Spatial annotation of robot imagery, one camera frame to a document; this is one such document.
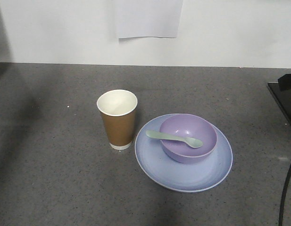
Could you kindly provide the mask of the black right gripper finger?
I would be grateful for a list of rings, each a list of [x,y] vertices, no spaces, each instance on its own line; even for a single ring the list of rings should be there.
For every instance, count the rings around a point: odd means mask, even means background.
[[[285,74],[278,79],[280,91],[287,91],[291,89],[291,73]]]

